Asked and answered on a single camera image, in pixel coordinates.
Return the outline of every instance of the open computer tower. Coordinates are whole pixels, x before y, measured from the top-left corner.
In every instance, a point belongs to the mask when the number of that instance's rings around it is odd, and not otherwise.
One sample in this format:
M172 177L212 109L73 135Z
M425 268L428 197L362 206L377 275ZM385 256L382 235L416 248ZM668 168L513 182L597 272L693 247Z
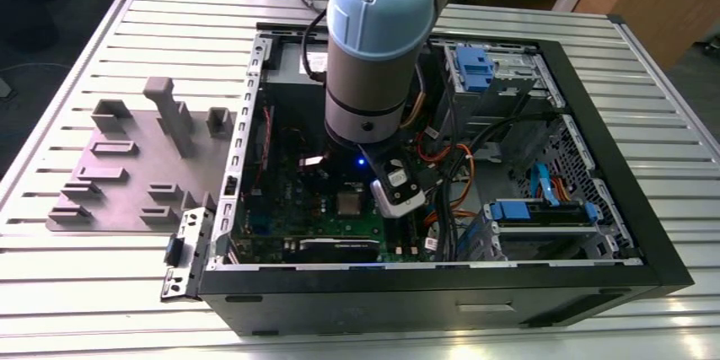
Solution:
M418 170L438 163L414 150L442 151L452 120L468 139L510 115L557 113L473 154L456 254L436 261L432 205L382 218L362 155L328 141L301 37L258 27L220 200L182 215L164 301L201 299L241 335L472 330L569 325L692 284L557 42L430 37L406 134ZM325 34L308 51L321 70Z

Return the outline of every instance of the blue robot arm cap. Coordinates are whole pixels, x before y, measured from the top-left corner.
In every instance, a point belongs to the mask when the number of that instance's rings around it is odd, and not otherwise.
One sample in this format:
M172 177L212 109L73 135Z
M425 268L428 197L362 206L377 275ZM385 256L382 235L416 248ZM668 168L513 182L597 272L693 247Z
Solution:
M366 61L405 55L428 37L434 0L329 0L328 30L334 43Z

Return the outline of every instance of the floor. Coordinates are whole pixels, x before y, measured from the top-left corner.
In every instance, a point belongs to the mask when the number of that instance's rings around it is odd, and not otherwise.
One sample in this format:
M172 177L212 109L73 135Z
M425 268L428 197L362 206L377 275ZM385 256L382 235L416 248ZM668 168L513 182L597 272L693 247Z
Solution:
M16 52L0 43L0 78L14 89L9 98L0 99L0 177L22 146L34 122L53 98L66 74L57 66L20 67L2 72L5 67L28 62L49 62L65 66L74 63L112 0L56 0L48 5L58 27L60 40L45 51ZM692 48L669 77L688 103L720 137L720 59Z

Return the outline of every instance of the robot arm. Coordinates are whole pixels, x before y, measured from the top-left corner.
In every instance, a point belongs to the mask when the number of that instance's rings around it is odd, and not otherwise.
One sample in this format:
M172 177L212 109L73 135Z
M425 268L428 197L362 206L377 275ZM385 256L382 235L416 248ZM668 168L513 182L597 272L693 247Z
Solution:
M377 180L372 194L386 218L424 202L393 134L414 75L414 63L449 0L329 0L325 128L357 147Z

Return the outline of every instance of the aluminum table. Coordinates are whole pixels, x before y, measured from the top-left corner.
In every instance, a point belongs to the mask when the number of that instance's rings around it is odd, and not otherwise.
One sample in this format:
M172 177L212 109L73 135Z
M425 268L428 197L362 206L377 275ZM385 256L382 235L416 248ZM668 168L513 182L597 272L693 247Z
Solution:
M0 183L0 353L213 359L720 357L720 149L626 27L605 16L450 6L437 33L560 41L696 285L568 328L240 338L202 303L161 304L162 234L52 234L46 213L100 99L152 110L145 77L190 110L234 107L256 23L298 0L114 0Z

